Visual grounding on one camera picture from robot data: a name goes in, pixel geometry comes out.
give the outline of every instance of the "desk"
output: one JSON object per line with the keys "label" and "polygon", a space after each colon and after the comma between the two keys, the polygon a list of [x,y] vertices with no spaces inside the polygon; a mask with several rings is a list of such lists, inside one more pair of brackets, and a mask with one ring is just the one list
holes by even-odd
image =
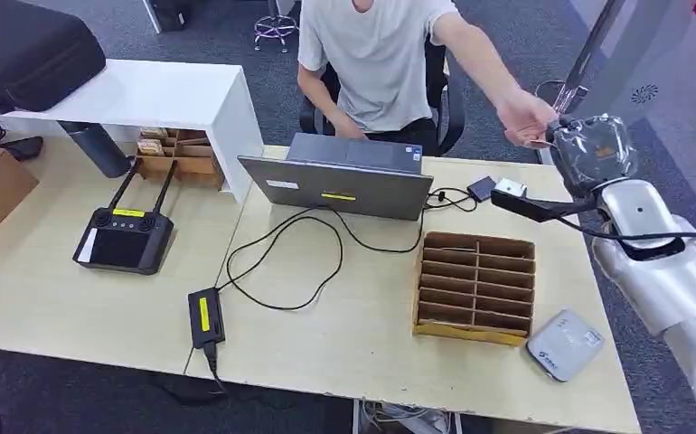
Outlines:
{"label": "desk", "polygon": [[[269,156],[285,152],[267,148]],[[90,214],[108,203],[119,181],[101,176],[69,140],[49,141],[29,166],[40,184],[0,225],[0,349],[8,351],[180,373],[191,342],[186,294],[217,278],[229,245],[254,240],[300,211],[271,205],[257,187],[241,209],[228,195],[177,183],[164,207],[176,238],[159,274],[90,270],[71,261],[71,254]],[[556,171],[542,165],[426,157],[423,171],[435,176],[435,186],[505,176],[528,184],[538,197],[568,199]],[[135,181],[122,206],[150,207],[157,191],[157,184]],[[318,213],[338,224],[333,215]],[[418,230],[416,222],[357,215],[346,220],[362,240],[388,248],[408,247]],[[425,229],[536,243],[535,328],[569,307],[604,336],[603,351],[572,382],[558,383],[520,348],[412,336],[416,255],[369,252],[341,229],[343,269],[315,305],[276,312],[224,290],[228,340],[219,348],[220,377],[504,420],[639,432],[581,235],[490,203],[472,214],[427,212]],[[240,254],[235,267],[256,260],[265,245],[258,247]],[[291,306],[308,299],[336,261],[332,233],[302,222],[241,284],[269,303]],[[188,373],[210,377],[201,352],[194,353]]]}
{"label": "desk", "polygon": [[[0,225],[0,349],[181,373],[186,294],[216,279],[241,205],[173,182],[162,212],[174,238],[158,274],[84,269],[71,255],[121,179],[101,175],[69,139],[45,141],[26,165],[40,183]],[[151,209],[160,187],[136,177],[120,205]]]}
{"label": "desk", "polygon": [[[267,147],[283,157],[285,148]],[[463,187],[485,175],[509,177],[550,200],[567,200],[560,176],[542,165],[424,158],[434,187]],[[271,205],[257,186],[245,203],[231,247],[255,240],[297,208]],[[338,225],[329,212],[315,212]],[[350,215],[348,224],[367,243],[408,247],[416,222]],[[426,212],[426,231],[471,232],[518,238],[537,246],[534,328],[571,308],[607,340],[603,351],[569,383],[541,371],[521,348],[410,332],[416,255],[370,252],[343,229],[343,269],[318,303],[299,312],[253,304],[234,289],[221,293],[227,342],[219,348],[218,373],[231,382],[372,401],[405,403],[555,426],[640,432],[606,313],[582,236],[559,223],[542,225],[482,204],[472,214],[456,209]],[[237,255],[239,273],[266,243]],[[281,236],[269,257],[241,285],[268,303],[307,300],[334,269],[337,245],[329,229],[303,222]],[[225,282],[221,274],[219,283]],[[194,357],[188,373],[209,378]]]}

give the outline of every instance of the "man's arm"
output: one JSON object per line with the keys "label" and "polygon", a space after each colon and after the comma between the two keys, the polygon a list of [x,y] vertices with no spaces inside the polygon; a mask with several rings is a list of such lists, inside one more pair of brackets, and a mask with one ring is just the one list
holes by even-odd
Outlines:
{"label": "man's arm", "polygon": [[447,13],[438,17],[433,34],[492,101],[505,135],[515,145],[534,146],[543,140],[548,123],[558,115],[545,101],[521,89],[484,31],[460,14]]}
{"label": "man's arm", "polygon": [[332,101],[324,82],[321,81],[318,71],[310,71],[302,64],[297,65],[297,85],[314,103],[317,109],[324,113],[334,126],[334,133],[338,137],[367,138],[359,129],[353,119],[349,118],[344,111],[337,107]]}

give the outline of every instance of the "cardboard organizer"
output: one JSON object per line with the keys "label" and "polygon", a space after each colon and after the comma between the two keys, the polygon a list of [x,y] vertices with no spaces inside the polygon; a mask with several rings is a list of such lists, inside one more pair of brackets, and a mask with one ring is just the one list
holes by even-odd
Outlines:
{"label": "cardboard organizer", "polygon": [[420,250],[412,332],[518,346],[531,333],[534,244],[429,232]]}
{"label": "cardboard organizer", "polygon": [[174,172],[176,179],[220,190],[223,172],[206,134],[203,131],[168,128],[167,135],[167,138],[160,139],[163,156],[146,155],[138,150],[136,158],[141,160],[140,175],[144,179],[164,178],[174,159],[177,162]]}

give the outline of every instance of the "yellow label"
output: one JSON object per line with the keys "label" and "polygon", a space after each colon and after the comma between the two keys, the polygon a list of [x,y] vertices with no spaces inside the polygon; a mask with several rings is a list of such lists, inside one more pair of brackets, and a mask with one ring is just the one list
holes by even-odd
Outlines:
{"label": "yellow label", "polygon": [[143,217],[144,215],[146,215],[146,213],[138,210],[120,210],[117,208],[116,210],[114,210],[114,215],[125,215],[126,217]]}
{"label": "yellow label", "polygon": [[332,194],[332,193],[322,193],[322,197],[327,199],[340,199],[341,201],[355,201],[356,198],[353,196],[343,196],[342,194]]}
{"label": "yellow label", "polygon": [[199,298],[199,316],[202,318],[202,331],[210,331],[210,311],[207,309],[207,298]]}

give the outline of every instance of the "black office chair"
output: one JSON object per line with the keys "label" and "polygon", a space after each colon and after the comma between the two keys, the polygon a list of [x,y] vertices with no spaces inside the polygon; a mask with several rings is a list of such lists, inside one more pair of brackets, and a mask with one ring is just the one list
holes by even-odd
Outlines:
{"label": "black office chair", "polygon": [[[463,134],[465,127],[465,109],[463,108],[462,90],[459,83],[453,77],[448,77],[444,73],[444,60],[447,57],[447,47],[434,45],[430,40],[425,42],[425,85],[428,95],[428,105],[436,110],[438,119],[436,123],[438,132],[439,148],[436,156],[442,156]],[[329,63],[326,64],[324,74],[321,77],[332,100],[337,102],[337,95],[340,93],[340,81],[337,73]],[[444,130],[444,110],[441,100],[444,87],[448,85],[448,115],[447,128]],[[303,107],[300,110],[300,128],[304,133],[319,134],[316,130],[316,107],[308,99],[304,98]],[[328,136],[334,135],[334,128],[323,118],[322,132]]]}

